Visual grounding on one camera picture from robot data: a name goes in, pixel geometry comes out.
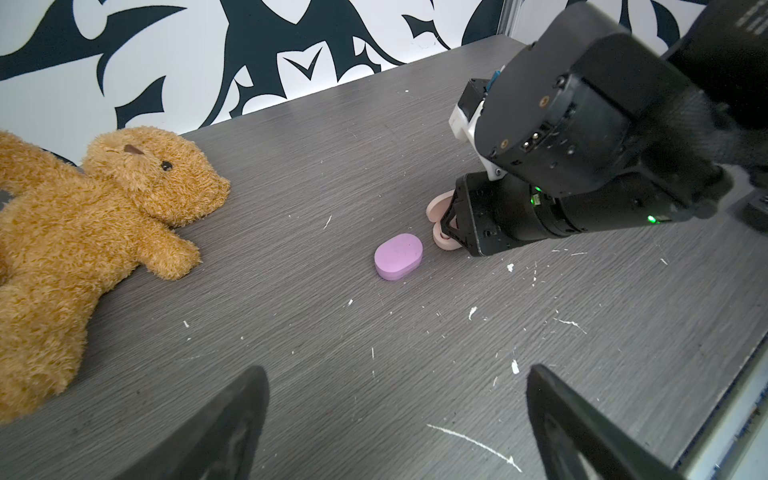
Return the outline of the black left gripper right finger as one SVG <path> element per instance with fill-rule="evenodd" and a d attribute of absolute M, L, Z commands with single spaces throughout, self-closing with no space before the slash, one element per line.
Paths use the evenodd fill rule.
<path fill-rule="evenodd" d="M 680 479 L 543 364 L 531 366 L 526 403 L 548 479 Z"/>

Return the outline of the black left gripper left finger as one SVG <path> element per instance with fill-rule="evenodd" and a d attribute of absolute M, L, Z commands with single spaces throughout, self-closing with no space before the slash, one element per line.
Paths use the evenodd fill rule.
<path fill-rule="evenodd" d="M 247 479 L 258 448 L 270 389 L 250 366 L 119 479 Z"/>

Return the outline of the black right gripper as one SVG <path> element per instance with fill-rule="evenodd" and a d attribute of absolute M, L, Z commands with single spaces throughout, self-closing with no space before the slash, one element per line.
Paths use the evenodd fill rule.
<path fill-rule="evenodd" d="M 483 257 L 565 238 L 567 221 L 558 200 L 538 187 L 512 175 L 490 181 L 477 172 L 456 180 L 440 233 Z"/>

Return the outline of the purple earbud charging case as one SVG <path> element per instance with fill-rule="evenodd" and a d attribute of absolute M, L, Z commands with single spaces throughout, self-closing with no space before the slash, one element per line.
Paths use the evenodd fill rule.
<path fill-rule="evenodd" d="M 387 281 L 397 281 L 418 268 L 423 258 L 423 244 L 413 234 L 402 233 L 382 243 L 374 253 L 378 275 Z"/>

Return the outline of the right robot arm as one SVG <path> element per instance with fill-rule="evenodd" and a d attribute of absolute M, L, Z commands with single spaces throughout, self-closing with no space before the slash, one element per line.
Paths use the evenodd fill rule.
<path fill-rule="evenodd" d="M 708 219 L 742 168 L 767 191 L 767 5 L 712 1 L 657 54 L 597 7 L 564 9 L 454 107 L 482 170 L 427 208 L 435 243 L 491 256 Z"/>

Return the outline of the brown teddy bear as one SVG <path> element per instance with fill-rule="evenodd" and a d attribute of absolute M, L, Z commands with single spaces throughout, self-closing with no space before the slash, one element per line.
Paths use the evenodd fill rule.
<path fill-rule="evenodd" d="M 198 146 L 156 127 L 97 136 L 73 166 L 1 135 L 1 420 L 32 414 L 76 377 L 100 298 L 144 266 L 177 280 L 200 263 L 179 227 L 230 183 Z"/>

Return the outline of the black remote control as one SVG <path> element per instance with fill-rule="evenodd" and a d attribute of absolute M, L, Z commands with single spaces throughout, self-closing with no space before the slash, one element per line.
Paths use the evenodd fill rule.
<path fill-rule="evenodd" d="M 767 193 L 755 190 L 749 194 L 745 198 L 741 218 L 750 228 L 766 234 L 768 231 Z"/>

